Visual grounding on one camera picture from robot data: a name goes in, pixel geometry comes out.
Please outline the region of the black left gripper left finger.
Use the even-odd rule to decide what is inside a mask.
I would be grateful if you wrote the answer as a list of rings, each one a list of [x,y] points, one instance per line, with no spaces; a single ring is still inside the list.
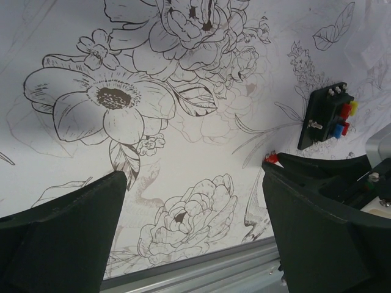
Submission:
[[[1,218],[1,292],[99,292],[125,193],[114,171]]]

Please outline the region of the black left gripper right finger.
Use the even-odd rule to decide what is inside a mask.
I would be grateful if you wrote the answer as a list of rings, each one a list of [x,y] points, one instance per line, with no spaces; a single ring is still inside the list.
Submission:
[[[290,292],[390,292],[390,219],[312,192],[277,165],[263,169]]]

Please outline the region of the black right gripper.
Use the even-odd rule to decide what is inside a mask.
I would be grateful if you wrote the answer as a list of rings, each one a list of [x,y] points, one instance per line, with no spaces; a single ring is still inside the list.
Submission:
[[[372,167],[366,155],[326,160],[277,154],[285,170],[310,178],[326,179],[319,193],[351,208],[390,218],[390,159]]]

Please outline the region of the black fuse box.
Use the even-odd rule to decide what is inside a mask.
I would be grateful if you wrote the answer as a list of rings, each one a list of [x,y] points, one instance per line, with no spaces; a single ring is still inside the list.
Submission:
[[[334,126],[348,122],[351,116],[346,120],[339,116],[343,104],[354,101],[354,97],[347,92],[347,89],[347,83],[339,82],[311,93],[299,137],[299,150],[333,138]]]

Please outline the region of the red blade fuse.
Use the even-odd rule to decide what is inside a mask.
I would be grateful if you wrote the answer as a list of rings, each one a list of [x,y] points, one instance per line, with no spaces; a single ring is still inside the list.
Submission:
[[[348,130],[349,130],[350,124],[348,122],[343,123],[343,131],[342,131],[342,136],[347,135]]]
[[[339,113],[339,116],[346,120],[349,116],[350,116],[350,113],[352,111],[352,105],[351,104],[348,104],[348,103],[344,103],[343,104],[343,107],[341,108],[341,111]]]
[[[271,163],[271,164],[276,164],[276,163],[278,163],[279,159],[278,159],[277,153],[271,152],[271,153],[267,154],[267,155],[265,156],[264,161],[265,161],[265,162],[269,162],[269,163]]]

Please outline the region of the yellow blade fuse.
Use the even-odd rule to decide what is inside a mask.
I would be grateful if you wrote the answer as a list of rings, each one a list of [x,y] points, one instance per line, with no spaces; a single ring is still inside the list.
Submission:
[[[350,111],[349,115],[351,117],[355,116],[357,109],[358,109],[358,106],[359,106],[359,103],[357,101],[351,101],[349,105],[351,106],[351,111]]]

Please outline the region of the clear plastic fuse box cover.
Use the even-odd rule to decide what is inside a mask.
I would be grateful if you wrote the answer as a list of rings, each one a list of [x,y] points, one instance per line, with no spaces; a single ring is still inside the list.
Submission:
[[[344,53],[353,68],[369,70],[389,47],[390,10],[371,10],[348,40]]]

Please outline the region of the blue blade fuse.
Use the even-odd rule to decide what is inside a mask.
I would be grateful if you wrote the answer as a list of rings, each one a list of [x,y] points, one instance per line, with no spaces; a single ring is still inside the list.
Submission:
[[[344,128],[344,125],[336,124],[332,130],[332,137],[339,139],[342,136]]]

